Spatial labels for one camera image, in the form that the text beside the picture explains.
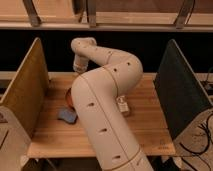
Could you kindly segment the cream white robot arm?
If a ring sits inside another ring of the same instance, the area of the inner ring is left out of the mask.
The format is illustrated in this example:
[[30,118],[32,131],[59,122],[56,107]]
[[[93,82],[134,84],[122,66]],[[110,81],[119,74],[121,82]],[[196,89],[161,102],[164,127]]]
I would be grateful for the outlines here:
[[103,171],[154,171],[121,114],[116,99],[141,80],[143,67],[133,54],[101,47],[92,37],[75,38],[71,88],[74,108]]

